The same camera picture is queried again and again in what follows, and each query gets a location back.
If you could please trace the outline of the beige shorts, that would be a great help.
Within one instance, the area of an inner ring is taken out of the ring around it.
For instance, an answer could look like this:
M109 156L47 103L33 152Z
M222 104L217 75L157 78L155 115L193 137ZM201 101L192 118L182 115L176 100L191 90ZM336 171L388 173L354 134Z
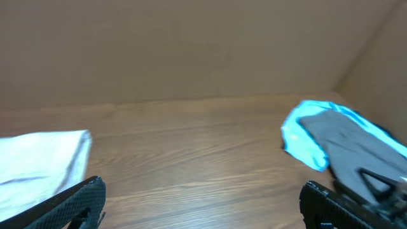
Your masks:
M85 179L88 130L35 132L1 138L1 221Z

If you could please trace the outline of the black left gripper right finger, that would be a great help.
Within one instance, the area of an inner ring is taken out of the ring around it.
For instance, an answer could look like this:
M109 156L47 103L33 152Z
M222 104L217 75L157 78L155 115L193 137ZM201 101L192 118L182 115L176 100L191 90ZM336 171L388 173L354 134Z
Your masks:
M403 229L315 181L301 190L300 212L307 229Z

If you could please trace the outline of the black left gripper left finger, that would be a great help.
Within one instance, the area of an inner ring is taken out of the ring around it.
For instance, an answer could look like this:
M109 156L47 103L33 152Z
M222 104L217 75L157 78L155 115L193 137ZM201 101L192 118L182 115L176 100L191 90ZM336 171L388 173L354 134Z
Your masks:
M106 185L92 176L1 222L1 229L98 229L106 213Z

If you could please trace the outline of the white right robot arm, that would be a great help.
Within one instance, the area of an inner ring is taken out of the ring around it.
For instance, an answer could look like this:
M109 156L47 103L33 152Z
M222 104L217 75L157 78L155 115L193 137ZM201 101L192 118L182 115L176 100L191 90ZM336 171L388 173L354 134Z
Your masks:
M363 168L358 169L357 173L365 187L367 187L368 192L377 201L377 204L368 202L365 198L337 180L333 181L335 190L341 196L367 208L382 218L395 223L397 226L406 228L406 181L396 181ZM379 190L375 188L368 177L372 177L374 180L385 184L387 189Z

